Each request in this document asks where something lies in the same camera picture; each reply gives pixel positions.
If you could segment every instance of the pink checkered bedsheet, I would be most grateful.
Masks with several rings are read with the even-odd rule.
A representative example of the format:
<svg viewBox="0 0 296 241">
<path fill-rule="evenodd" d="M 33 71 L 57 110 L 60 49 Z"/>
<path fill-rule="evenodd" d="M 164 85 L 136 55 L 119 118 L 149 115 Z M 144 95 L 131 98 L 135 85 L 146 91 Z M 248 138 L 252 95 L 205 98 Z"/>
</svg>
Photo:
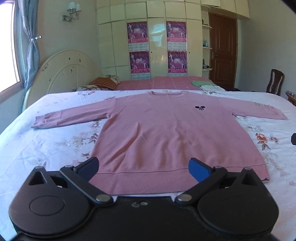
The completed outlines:
<svg viewBox="0 0 296 241">
<path fill-rule="evenodd" d="M 123 81 L 117 86 L 116 90 L 201 90 L 191 84 L 193 80 L 211 82 L 209 79 L 197 76 L 154 77 L 151 80 Z"/>
</svg>

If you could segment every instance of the pink sweatshirt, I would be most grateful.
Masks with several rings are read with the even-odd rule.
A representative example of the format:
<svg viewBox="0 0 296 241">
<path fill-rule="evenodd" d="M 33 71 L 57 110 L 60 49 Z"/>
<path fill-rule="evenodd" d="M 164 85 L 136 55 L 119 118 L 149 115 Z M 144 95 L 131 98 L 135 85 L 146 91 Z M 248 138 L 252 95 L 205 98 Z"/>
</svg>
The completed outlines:
<svg viewBox="0 0 296 241">
<path fill-rule="evenodd" d="M 32 128 L 107 118 L 91 156 L 99 171 L 90 183 L 110 195 L 184 191 L 197 184 L 188 172 L 195 157 L 263 180 L 266 165 L 233 115 L 287 119 L 272 106 L 187 91 L 113 98 L 37 116 Z"/>
</svg>

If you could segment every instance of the white headboard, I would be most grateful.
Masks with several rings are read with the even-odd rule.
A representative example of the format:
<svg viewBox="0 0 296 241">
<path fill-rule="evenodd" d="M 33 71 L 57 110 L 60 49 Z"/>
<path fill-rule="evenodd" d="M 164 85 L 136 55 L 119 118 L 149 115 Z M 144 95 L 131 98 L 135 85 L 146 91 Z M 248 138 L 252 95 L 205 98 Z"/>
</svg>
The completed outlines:
<svg viewBox="0 0 296 241">
<path fill-rule="evenodd" d="M 26 92 L 23 111 L 50 93 L 70 92 L 99 77 L 94 62 L 84 53 L 65 50 L 51 56 L 38 71 Z"/>
</svg>

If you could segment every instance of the floral bedsheet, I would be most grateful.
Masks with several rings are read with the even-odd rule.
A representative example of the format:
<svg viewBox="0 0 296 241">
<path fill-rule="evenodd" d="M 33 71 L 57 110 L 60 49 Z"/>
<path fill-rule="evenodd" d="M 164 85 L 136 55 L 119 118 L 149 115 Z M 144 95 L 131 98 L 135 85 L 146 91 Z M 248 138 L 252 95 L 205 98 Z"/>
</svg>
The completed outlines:
<svg viewBox="0 0 296 241">
<path fill-rule="evenodd" d="M 35 116 L 148 91 L 81 91 L 46 95 L 24 111 L 0 135 L 0 234 L 6 240 L 16 234 L 8 216 L 9 204 L 31 170 L 35 166 L 44 166 L 46 170 L 53 171 L 64 165 L 78 165 L 85 161 L 90 157 L 106 121 L 40 130 L 31 129 Z M 235 118 L 254 141 L 269 170 L 271 179 L 265 185 L 280 210 L 273 234 L 281 241 L 293 241 L 296 238 L 296 146 L 291 144 L 291 136 L 296 132 L 296 107 L 268 93 L 191 92 L 272 105 L 288 117 L 289 120 Z M 177 193 L 169 195 L 174 198 Z"/>
</svg>

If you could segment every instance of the blue curtain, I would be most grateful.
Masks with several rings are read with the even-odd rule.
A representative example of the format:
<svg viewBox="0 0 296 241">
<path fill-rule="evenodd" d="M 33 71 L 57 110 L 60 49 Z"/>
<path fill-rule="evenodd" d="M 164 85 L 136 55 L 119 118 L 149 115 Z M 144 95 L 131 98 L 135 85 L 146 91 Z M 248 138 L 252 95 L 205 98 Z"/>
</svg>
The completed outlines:
<svg viewBox="0 0 296 241">
<path fill-rule="evenodd" d="M 24 26 L 24 32 L 29 39 L 27 52 L 27 68 L 24 70 L 24 86 L 29 89 L 33 84 L 39 69 L 40 53 L 37 44 L 37 9 L 39 0 L 19 0 L 20 15 Z"/>
</svg>

